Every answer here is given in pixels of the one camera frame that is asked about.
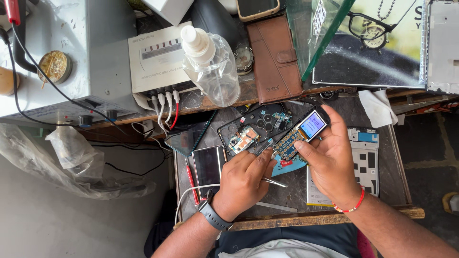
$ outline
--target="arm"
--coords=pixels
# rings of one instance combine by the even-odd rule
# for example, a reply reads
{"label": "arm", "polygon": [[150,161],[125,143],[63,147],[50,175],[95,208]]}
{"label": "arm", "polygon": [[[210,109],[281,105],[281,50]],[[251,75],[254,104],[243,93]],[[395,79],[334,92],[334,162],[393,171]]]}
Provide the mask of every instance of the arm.
{"label": "arm", "polygon": [[[319,190],[344,210],[353,208],[361,189],[355,182],[352,149],[342,117],[322,105],[331,120],[310,144],[297,141],[295,147],[311,165]],[[427,229],[410,220],[371,194],[347,217],[365,234],[384,257],[459,257],[459,253]]]}
{"label": "arm", "polygon": [[[261,178],[271,177],[277,163],[276,160],[270,161],[272,154],[272,148],[258,157],[243,151],[223,166],[220,190],[211,202],[212,208],[223,220],[233,221],[266,195],[269,183],[261,181]],[[204,258],[219,233],[202,213],[197,212],[172,232],[152,258]]]}

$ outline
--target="dark pants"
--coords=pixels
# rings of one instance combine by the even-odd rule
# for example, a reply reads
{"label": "dark pants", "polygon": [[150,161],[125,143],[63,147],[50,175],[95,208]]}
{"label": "dark pants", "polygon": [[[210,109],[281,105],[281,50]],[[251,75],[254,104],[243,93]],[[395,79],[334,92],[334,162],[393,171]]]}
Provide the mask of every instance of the dark pants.
{"label": "dark pants", "polygon": [[352,223],[223,232],[215,242],[215,249],[210,257],[218,258],[221,252],[235,253],[277,239],[308,242],[330,248],[350,258],[361,258],[357,248],[357,227]]}

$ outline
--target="hand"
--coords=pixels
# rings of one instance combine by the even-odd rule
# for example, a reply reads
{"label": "hand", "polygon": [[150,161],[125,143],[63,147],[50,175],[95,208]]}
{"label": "hand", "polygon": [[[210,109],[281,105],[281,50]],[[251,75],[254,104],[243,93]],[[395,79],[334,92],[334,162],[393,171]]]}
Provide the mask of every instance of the hand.
{"label": "hand", "polygon": [[220,190],[212,200],[212,208],[225,221],[233,221],[239,214],[252,207],[268,192],[270,178],[276,160],[271,160],[273,149],[268,148],[258,157],[242,151],[223,166]]}
{"label": "hand", "polygon": [[362,190],[355,181],[352,149],[343,118],[331,107],[322,105],[331,127],[320,134],[322,140],[295,142],[295,148],[309,162],[317,188],[339,208],[353,208]]}

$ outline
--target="phone screen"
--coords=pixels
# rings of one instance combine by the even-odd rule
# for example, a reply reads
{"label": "phone screen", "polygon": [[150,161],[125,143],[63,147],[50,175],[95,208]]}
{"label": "phone screen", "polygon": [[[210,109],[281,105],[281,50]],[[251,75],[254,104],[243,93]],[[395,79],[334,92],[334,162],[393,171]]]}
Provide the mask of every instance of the phone screen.
{"label": "phone screen", "polygon": [[324,120],[319,116],[317,111],[313,111],[299,128],[308,136],[308,139],[311,139],[325,126]]}
{"label": "phone screen", "polygon": [[[195,160],[195,173],[198,185],[219,184],[226,156],[223,146],[196,150],[193,152]],[[216,193],[220,186],[199,188],[199,196],[202,199],[207,191],[212,189]]]}
{"label": "phone screen", "polygon": [[238,0],[239,13],[247,17],[277,7],[277,0]]}
{"label": "phone screen", "polygon": [[182,155],[191,155],[215,112],[205,111],[179,116],[164,142]]}

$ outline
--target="green glass edge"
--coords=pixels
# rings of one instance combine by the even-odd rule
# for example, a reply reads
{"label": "green glass edge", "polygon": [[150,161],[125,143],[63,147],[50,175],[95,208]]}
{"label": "green glass edge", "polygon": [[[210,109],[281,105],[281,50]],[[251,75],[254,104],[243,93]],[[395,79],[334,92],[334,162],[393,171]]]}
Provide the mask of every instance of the green glass edge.
{"label": "green glass edge", "polygon": [[352,5],[354,4],[355,0],[349,0],[345,1],[344,4],[341,6],[339,9],[337,15],[335,16],[335,19],[333,19],[333,22],[330,25],[330,28],[327,30],[325,33],[325,36],[320,43],[319,48],[315,52],[313,58],[309,62],[308,68],[306,68],[306,71],[304,71],[303,76],[301,76],[301,81],[305,81],[308,79],[309,75],[311,74],[314,66],[316,63],[319,61],[320,56],[324,52],[325,48],[328,46],[330,43],[331,39],[337,32],[339,26],[343,22],[344,18],[346,18],[347,13],[351,10]]}

